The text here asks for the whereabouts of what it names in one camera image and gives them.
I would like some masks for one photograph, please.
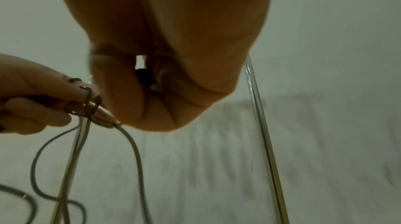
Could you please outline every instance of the metal rod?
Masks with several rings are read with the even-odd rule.
[[[69,169],[69,166],[71,165],[71,160],[72,157],[77,154],[76,150],[78,148],[78,146],[84,141],[86,140],[86,137],[88,136],[89,133],[89,128],[91,126],[91,121],[89,119],[87,119],[86,117],[80,117],[79,118],[79,123],[80,123],[80,127],[78,129],[78,131],[75,134],[75,140],[74,140],[74,144],[72,145],[72,149],[70,152],[70,158],[68,159],[68,163],[66,166],[66,171],[64,172],[64,177],[63,180],[61,182],[61,186],[60,186],[60,190],[58,192],[58,197],[61,197],[61,193],[62,193],[62,188],[64,187],[65,184],[67,184],[68,188],[67,188],[67,193],[69,194],[71,186],[72,186],[72,182],[74,180],[74,175],[75,175],[75,170],[76,170],[76,165],[73,167],[73,171],[71,176],[67,177],[66,173],[67,170]],[[54,206],[53,209],[53,215],[51,217],[50,220],[50,224],[55,224],[58,223],[60,224],[62,221],[62,212],[61,212],[61,204],[60,202],[57,202],[56,205]]]
[[[284,201],[284,194],[280,183],[279,172],[277,169],[276,159],[274,158],[272,142],[270,140],[269,129],[267,128],[266,118],[264,116],[262,101],[260,99],[258,85],[256,83],[254,69],[252,67],[251,58],[245,60],[245,75],[248,83],[249,94],[252,99],[252,107],[256,117],[256,122],[260,128],[263,146],[266,152],[265,161],[269,167],[269,178],[271,182],[272,195],[274,197],[274,206],[276,210],[277,220],[280,224],[289,224],[287,209]]]

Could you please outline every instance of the black object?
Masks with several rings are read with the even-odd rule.
[[[149,88],[152,84],[156,83],[153,79],[153,72],[149,69],[136,69],[135,74],[137,75],[139,82],[146,88]]]

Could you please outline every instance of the white surface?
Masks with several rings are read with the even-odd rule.
[[[400,15],[401,0],[273,0],[251,55],[291,224],[401,222]],[[0,0],[0,23],[1,52],[89,79],[85,34],[61,0]],[[130,130],[155,223],[274,223],[253,122],[242,78],[184,130]],[[30,160],[60,131],[2,136],[0,182],[31,191]],[[58,192],[72,139],[39,163],[47,192]],[[94,129],[71,198],[87,206],[90,224],[141,223],[135,172],[124,138]],[[53,205],[39,202],[36,223],[46,223]],[[0,223],[23,223],[26,210],[0,196]]]

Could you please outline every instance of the pinky finger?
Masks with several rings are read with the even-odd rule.
[[[29,135],[41,132],[46,126],[8,112],[0,114],[1,133]]]

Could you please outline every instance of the human hand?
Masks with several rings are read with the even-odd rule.
[[[69,102],[83,103],[88,92],[69,77],[40,64],[0,54],[0,131],[22,135],[61,127],[71,121]],[[40,104],[33,99],[47,99]]]
[[[270,0],[65,0],[93,45],[106,107],[124,124],[169,131],[236,87]],[[135,75],[145,56],[156,91]]]

